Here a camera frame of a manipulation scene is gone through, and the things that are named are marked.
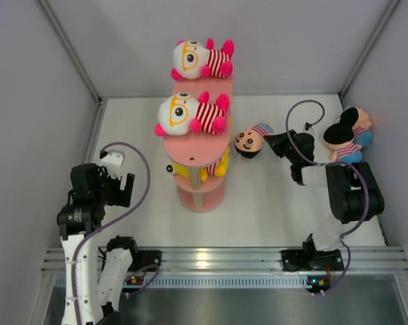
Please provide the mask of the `yellow plush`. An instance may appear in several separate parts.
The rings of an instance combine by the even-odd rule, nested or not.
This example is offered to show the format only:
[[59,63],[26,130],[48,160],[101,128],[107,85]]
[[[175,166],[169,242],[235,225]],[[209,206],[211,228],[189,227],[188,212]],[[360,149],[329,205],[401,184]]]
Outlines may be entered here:
[[[213,175],[215,177],[225,176],[229,166],[229,152],[230,148],[227,147],[222,157],[219,158],[215,163],[199,169],[200,180],[202,182],[207,181],[210,175]],[[186,179],[190,178],[188,169],[186,167],[180,166],[174,161],[171,161],[171,163],[168,164],[165,169],[169,174],[180,175]]]

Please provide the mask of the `black-haired doll blue pants front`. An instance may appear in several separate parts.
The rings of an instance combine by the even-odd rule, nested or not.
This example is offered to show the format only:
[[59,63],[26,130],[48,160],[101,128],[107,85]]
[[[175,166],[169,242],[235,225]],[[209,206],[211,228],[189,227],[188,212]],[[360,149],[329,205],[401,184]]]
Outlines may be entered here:
[[359,163],[363,159],[361,145],[354,142],[352,127],[346,123],[335,123],[323,134],[324,144],[332,151],[331,162]]

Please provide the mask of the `black-haired doll blue pants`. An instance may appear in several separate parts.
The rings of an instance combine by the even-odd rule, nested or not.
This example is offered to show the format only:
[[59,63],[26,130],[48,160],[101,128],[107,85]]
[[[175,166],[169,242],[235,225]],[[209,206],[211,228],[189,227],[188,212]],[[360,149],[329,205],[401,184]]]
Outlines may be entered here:
[[341,113],[340,121],[351,126],[354,143],[366,148],[373,143],[372,123],[369,114],[355,106],[348,107]]
[[363,159],[361,145],[354,142],[352,127],[346,123],[335,123],[323,134],[324,144],[332,151],[331,162],[359,163]]

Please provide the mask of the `white pink plush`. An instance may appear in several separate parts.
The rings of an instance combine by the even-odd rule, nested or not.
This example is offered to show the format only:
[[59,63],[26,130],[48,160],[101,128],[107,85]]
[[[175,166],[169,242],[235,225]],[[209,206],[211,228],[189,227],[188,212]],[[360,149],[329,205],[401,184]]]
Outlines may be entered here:
[[220,49],[214,47],[212,38],[206,44],[195,40],[180,40],[173,52],[171,78],[195,80],[215,77],[225,79],[233,72],[232,56],[235,44],[232,39],[224,42]]
[[209,101],[207,91],[199,97],[176,93],[159,106],[155,134],[158,137],[182,136],[189,132],[219,135],[227,127],[229,108],[230,97],[226,93],[219,95],[214,103]]

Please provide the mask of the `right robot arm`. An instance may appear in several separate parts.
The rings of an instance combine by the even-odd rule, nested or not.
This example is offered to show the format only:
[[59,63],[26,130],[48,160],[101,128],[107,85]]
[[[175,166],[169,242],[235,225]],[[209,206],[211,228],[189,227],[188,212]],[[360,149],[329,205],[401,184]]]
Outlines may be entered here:
[[308,133],[290,130],[266,135],[264,139],[278,157],[291,163],[291,178],[295,183],[324,187],[329,197],[331,212],[325,224],[307,237],[293,257],[284,258],[284,262],[293,265],[304,262],[318,269],[327,261],[337,261],[343,225],[368,221],[384,210],[384,197],[370,166],[367,162],[315,163],[314,138]]

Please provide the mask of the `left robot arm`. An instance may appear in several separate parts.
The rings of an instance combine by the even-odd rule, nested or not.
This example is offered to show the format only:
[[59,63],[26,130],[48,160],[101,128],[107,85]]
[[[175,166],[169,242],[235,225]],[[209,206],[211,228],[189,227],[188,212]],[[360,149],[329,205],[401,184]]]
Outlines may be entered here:
[[135,176],[109,174],[106,167],[87,163],[70,172],[72,188],[56,218],[64,250],[66,297],[63,324],[120,324],[119,298],[128,270],[140,254],[132,237],[109,241],[104,269],[98,271],[98,235],[106,206],[129,207]]

